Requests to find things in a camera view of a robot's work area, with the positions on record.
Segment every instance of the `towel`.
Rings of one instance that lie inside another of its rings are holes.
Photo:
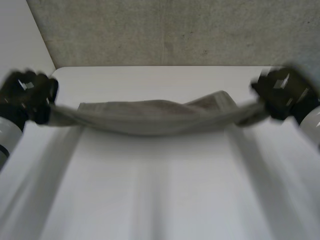
[[[82,125],[138,136],[165,136],[251,126],[269,115],[262,102],[237,106],[225,91],[180,104],[167,100],[81,103],[78,109],[50,105],[49,126]]]

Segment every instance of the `fabric fold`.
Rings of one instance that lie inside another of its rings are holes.
[[[225,91],[180,104],[167,100],[81,103],[78,109],[51,105],[50,126],[82,125],[104,131],[165,136],[250,126],[268,117],[261,102],[241,107]]]

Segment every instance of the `gray wall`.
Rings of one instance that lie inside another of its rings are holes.
[[[57,68],[295,61],[318,71],[319,0],[27,2]]]

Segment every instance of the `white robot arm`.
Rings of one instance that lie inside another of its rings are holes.
[[[262,73],[251,83],[273,119],[295,118],[306,136],[320,147],[320,101],[313,81],[296,67]]]
[[[58,82],[32,71],[12,72],[0,88],[0,171],[20,140],[28,120],[45,124]]]

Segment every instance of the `white tabletop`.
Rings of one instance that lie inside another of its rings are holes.
[[[254,99],[266,67],[66,67],[57,104],[225,90]],[[29,124],[0,175],[0,239],[301,240],[320,232],[320,156],[290,120],[133,137]]]

